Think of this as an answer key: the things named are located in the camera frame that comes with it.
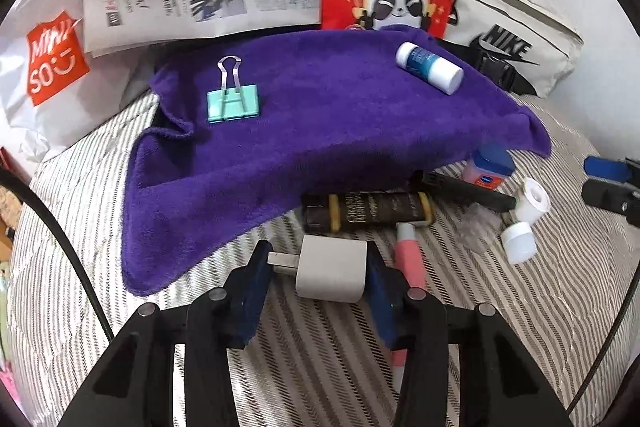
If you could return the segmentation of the white USB charger plug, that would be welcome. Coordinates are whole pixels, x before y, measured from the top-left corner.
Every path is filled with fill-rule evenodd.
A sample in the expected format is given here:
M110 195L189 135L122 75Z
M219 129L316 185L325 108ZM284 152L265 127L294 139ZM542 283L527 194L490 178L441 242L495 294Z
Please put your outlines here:
M366 287L365 241L305 235L298 254L271 251L273 270L292 275L298 297L358 303Z

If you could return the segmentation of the pink lip balm tube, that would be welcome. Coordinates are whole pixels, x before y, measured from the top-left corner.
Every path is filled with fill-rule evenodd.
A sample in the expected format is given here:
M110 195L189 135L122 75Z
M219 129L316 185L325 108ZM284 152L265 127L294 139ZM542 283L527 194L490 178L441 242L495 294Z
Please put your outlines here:
M404 274L410 287L426 289L426 270L423 255L416 239L416 227L412 223L398 223L394 251L395 268ZM394 392L401 391L407 360L406 350L392 352L392 376Z

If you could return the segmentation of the small Vaseline jar blue lid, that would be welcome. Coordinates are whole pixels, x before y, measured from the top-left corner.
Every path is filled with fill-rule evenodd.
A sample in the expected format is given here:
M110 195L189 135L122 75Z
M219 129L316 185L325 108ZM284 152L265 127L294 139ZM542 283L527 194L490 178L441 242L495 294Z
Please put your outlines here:
M469 157L461 178L466 183L495 190L515 171L510 153L501 145L482 145Z

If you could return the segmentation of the black Grand Reserve lighter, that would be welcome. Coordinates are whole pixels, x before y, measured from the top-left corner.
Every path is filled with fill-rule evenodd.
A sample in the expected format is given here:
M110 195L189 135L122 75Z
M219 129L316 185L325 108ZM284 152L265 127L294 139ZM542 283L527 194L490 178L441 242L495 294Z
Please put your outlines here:
M343 233L397 223L426 227L435 220L431 199L422 192L305 194L300 201L308 232Z

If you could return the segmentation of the white Miniso plastic bag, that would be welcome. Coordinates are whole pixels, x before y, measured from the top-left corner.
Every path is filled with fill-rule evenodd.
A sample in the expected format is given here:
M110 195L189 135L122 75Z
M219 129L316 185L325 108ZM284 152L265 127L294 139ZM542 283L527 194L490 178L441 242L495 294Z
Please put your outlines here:
M17 159L62 153L148 89L152 49L84 44L84 0L16 0L2 22L1 142Z

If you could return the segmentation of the white tape roll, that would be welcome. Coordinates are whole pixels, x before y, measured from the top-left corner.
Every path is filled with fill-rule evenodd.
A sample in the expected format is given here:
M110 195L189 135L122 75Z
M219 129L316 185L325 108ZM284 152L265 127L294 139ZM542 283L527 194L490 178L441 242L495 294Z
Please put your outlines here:
M533 178L525 178L516 196L515 220L534 225L550 208L551 200L547 191Z

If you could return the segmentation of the white Nike bag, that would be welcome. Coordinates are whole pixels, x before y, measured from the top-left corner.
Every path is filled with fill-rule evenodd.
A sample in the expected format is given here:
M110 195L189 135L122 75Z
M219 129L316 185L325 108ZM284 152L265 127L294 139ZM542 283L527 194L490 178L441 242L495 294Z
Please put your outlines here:
M584 40L547 0L454 0L442 45L502 90L547 98Z

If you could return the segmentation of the small white cap jar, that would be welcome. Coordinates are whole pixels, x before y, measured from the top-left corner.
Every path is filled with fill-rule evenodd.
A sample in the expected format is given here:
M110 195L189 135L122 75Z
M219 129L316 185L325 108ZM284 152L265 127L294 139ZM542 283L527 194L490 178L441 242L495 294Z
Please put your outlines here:
M532 226L528 222L516 222L500 234L500 241L511 265L520 265L538 253Z

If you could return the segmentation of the blue white bottle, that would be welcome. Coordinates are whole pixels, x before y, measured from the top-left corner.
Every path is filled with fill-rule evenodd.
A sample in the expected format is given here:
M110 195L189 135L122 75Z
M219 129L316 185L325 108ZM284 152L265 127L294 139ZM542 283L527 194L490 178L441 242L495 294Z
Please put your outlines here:
M461 67L412 42L401 43L395 58L400 68L446 95L453 95L461 86Z

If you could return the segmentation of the black mascara tube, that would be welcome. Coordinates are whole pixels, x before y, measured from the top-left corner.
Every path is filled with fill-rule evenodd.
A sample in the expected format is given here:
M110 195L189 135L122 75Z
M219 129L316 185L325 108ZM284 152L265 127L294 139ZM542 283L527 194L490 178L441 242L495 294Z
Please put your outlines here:
M516 206L513 196L437 172L424 173L421 182L425 190L433 195L454 199L463 204L478 204L493 212L507 212L514 210Z

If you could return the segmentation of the teal binder clip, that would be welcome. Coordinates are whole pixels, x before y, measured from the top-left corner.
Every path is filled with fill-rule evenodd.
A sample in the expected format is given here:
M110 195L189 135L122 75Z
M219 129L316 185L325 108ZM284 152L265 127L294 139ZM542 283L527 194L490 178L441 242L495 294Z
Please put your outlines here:
M226 55L218 61L220 88L206 95L209 124L259 116L258 87L241 82L241 65L242 58L237 55Z

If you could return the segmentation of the purple towel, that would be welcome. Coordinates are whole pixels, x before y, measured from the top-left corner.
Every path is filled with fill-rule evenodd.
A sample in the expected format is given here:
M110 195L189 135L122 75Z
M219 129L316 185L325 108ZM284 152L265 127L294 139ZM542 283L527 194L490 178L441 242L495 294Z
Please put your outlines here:
M401 69L395 54L438 42L419 29L308 30L220 40L175 54L150 87L152 124L134 142L122 210L122 280L161 291L246 231L295 208L306 193L372 191L416 170L467 158L485 143L551 153L527 107L465 67L446 95ZM242 58L258 87L258 117L209 124L217 63Z

